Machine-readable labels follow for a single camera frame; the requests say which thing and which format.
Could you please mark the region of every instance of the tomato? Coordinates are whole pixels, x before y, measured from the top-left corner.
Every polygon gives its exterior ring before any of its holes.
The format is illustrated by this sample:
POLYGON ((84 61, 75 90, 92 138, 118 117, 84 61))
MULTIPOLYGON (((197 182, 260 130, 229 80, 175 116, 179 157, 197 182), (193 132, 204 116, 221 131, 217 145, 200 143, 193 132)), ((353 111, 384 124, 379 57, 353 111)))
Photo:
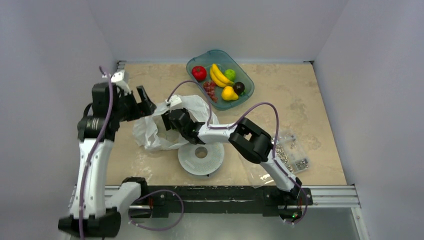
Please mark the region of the tomato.
POLYGON ((195 66, 191 70, 191 74, 193 74, 193 77, 198 81, 201 82, 206 79, 206 69, 202 66, 195 66))

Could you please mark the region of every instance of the white disc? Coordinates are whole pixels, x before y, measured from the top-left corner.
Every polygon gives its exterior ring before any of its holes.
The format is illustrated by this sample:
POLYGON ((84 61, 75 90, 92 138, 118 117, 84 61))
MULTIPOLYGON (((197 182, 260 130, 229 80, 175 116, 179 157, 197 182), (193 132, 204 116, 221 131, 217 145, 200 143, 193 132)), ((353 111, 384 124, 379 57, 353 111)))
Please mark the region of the white disc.
POLYGON ((190 174, 209 177, 223 164, 224 146, 220 142, 205 145, 186 144, 178 149, 178 160, 190 174))

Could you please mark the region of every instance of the beige table surface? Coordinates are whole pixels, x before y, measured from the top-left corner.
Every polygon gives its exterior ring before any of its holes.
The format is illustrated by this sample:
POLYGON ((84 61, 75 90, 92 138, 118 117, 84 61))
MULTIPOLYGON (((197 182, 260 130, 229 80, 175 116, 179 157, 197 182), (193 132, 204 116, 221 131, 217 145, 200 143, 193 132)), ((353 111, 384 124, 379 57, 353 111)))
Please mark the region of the beige table surface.
MULTIPOLYGON (((243 104, 226 111, 213 111, 220 124, 235 122, 247 109, 259 102, 273 103, 279 114, 280 128, 292 129, 311 159, 308 170, 298 173, 304 185, 346 185, 345 176, 330 128, 329 120, 310 64, 241 64, 254 82, 253 95, 243 104)), ((154 103, 161 103, 174 87, 190 80, 185 64, 126 64, 129 86, 135 91, 143 85, 154 103)), ((182 85, 180 95, 201 95, 191 83, 182 85)), ((269 106, 260 106, 247 117, 272 136, 275 115, 269 106)), ((120 185, 130 176, 145 177, 149 185, 250 185, 238 152, 224 144, 225 158, 211 178, 198 179, 180 166, 178 150, 147 152, 133 136, 134 122, 122 122, 107 168, 107 185, 120 185)))

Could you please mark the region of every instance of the white plastic bag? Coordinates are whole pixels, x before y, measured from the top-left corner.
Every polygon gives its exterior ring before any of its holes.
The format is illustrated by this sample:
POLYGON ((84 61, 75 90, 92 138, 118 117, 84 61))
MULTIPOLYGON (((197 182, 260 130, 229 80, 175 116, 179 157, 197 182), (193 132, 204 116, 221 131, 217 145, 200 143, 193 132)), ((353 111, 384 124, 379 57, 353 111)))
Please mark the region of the white plastic bag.
MULTIPOLYGON (((206 122, 209 118, 209 106, 198 95, 180 96, 182 107, 186 108, 198 122, 206 122)), ((169 110, 165 102, 156 105, 153 115, 142 117, 135 121, 132 134, 139 146, 147 151, 172 150, 189 143, 176 130, 166 131, 161 115, 169 110)), ((219 124, 218 118, 212 112, 211 124, 219 124)))

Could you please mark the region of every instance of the bunch of grapes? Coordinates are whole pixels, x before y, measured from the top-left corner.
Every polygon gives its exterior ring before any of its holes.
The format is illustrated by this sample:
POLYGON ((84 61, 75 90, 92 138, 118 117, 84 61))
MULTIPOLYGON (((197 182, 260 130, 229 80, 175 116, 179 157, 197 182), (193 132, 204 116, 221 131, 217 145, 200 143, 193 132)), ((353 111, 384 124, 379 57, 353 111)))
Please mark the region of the bunch of grapes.
POLYGON ((217 84, 213 81, 203 83, 203 89, 206 91, 207 95, 212 99, 214 103, 218 102, 218 98, 215 96, 215 87, 217 84))

